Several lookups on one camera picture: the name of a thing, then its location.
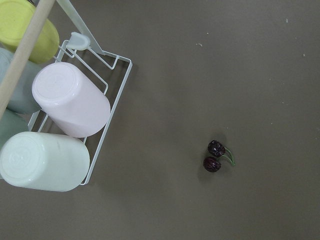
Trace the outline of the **pink plastic cup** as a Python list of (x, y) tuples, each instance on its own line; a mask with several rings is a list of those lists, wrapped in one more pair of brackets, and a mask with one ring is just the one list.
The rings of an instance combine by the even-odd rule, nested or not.
[(89, 137), (108, 122), (111, 105), (99, 88), (75, 65), (55, 62), (34, 78), (32, 95), (67, 135)]

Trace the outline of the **white plastic cup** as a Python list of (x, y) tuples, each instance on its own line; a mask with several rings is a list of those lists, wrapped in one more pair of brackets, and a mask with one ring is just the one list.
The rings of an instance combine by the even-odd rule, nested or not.
[(82, 183), (89, 167), (86, 145), (67, 135), (25, 131), (0, 151), (0, 175), (15, 187), (67, 192)]

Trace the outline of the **dark red cherry pair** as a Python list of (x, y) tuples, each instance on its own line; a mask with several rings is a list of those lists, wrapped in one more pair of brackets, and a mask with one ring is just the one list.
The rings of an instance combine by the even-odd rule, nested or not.
[(208, 172), (215, 173), (220, 170), (220, 158), (227, 159), (233, 167), (236, 165), (235, 158), (231, 150), (217, 140), (212, 140), (208, 143), (207, 151), (211, 156), (208, 156), (203, 160), (203, 167)]

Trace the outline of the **grey plastic cup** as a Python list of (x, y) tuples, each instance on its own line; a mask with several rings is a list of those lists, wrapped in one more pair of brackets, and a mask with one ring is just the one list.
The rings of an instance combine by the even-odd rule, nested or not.
[[(0, 48), (0, 82), (12, 62), (14, 54), (7, 49)], [(7, 104), (7, 108), (18, 114), (32, 114), (41, 109), (32, 94), (32, 85), (36, 75), (42, 68), (28, 61)]]

